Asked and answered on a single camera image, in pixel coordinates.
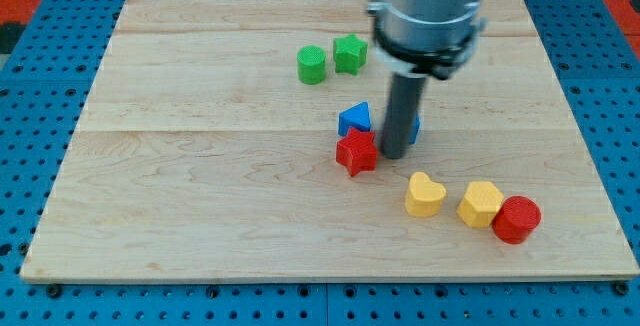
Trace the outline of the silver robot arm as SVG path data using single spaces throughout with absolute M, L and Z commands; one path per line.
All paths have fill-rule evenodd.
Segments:
M 446 80 L 472 57 L 486 20 L 481 0 L 371 0 L 372 37 L 396 75 Z

